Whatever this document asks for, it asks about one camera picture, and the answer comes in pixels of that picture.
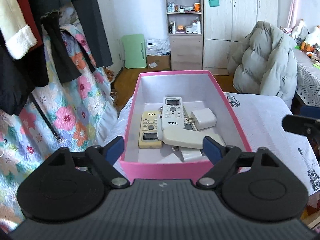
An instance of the floral quilt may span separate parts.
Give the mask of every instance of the floral quilt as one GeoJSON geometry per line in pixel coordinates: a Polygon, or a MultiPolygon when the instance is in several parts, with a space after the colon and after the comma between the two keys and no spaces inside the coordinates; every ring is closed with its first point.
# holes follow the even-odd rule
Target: floral quilt
{"type": "Polygon", "coordinates": [[[49,85],[36,88],[33,95],[62,141],[54,138],[32,102],[26,103],[19,116],[0,110],[0,227],[5,232],[24,220],[16,199],[20,183],[58,148],[84,151],[93,145],[103,115],[114,123],[117,119],[108,78],[102,68],[91,73],[80,50],[79,45],[95,66],[84,35],[73,25],[61,29],[68,54],[82,75],[60,84],[50,38],[44,34],[49,85]]]}

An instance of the wardrobe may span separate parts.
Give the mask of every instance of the wardrobe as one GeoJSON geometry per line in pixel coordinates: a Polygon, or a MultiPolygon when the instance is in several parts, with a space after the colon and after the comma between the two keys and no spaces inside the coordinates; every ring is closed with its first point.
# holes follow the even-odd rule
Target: wardrobe
{"type": "Polygon", "coordinates": [[[277,25],[278,0],[219,0],[210,7],[204,0],[203,69],[228,75],[230,56],[257,21],[277,25]]]}

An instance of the beige handheld device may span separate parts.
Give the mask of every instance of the beige handheld device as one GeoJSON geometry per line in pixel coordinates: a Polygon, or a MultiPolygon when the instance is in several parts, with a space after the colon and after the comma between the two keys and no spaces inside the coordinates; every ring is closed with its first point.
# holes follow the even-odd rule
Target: beige handheld device
{"type": "Polygon", "coordinates": [[[143,112],[138,143],[140,149],[162,148],[162,141],[157,136],[157,118],[160,114],[159,110],[143,112]]]}

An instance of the plastic bag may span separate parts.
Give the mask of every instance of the plastic bag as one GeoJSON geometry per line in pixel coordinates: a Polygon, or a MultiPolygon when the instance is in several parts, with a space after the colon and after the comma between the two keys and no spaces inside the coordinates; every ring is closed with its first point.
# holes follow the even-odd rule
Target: plastic bag
{"type": "Polygon", "coordinates": [[[146,40],[146,54],[147,55],[164,55],[170,52],[169,38],[166,40],[147,39],[146,40]]]}

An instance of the charger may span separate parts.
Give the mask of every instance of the charger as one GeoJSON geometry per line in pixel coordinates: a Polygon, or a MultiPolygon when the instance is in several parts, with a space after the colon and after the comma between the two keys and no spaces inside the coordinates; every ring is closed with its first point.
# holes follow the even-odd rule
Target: charger
{"type": "Polygon", "coordinates": [[[217,123],[217,117],[209,108],[192,111],[191,118],[198,130],[213,127],[217,123]]]}

